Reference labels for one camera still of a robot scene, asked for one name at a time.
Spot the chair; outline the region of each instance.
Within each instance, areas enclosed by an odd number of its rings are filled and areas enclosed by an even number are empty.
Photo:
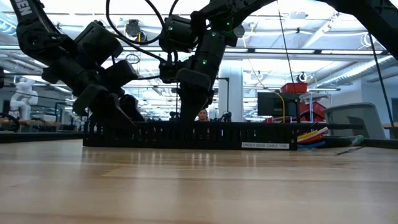
[[[323,111],[327,123],[362,124],[364,129],[330,130],[332,136],[362,135],[370,139],[385,139],[386,135],[374,104],[354,103],[333,106]]]

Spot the desk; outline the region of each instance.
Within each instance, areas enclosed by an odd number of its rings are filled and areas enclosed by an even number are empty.
[[[398,123],[394,123],[394,129],[391,124],[383,124],[383,128],[389,130],[391,139],[398,139]]]
[[[398,223],[398,151],[0,144],[0,223]]]

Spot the label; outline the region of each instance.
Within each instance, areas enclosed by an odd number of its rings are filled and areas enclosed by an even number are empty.
[[[242,142],[242,148],[248,148],[248,149],[290,149],[290,144]]]
[[[28,1],[25,0],[15,0],[16,5],[19,9],[19,12],[22,16],[26,16],[32,13],[32,10],[30,9]]]

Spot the white pillar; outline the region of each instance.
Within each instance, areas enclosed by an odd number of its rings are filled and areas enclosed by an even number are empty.
[[[229,112],[233,122],[243,121],[243,69],[241,60],[225,60],[221,63],[220,78],[229,78]],[[227,111],[228,83],[218,80],[218,117]]]

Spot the laboratory room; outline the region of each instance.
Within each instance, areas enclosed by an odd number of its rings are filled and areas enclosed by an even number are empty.
[[[0,0],[0,223],[398,223],[397,8]]]

